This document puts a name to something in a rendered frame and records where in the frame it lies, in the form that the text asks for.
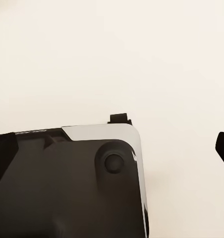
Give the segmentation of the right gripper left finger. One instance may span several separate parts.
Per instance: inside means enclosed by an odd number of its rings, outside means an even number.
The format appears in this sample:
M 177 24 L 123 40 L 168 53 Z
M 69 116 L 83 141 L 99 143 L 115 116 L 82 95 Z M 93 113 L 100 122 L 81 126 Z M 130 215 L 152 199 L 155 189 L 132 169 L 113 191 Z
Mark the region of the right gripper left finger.
M 15 132 L 0 135 L 0 180 L 19 150 Z

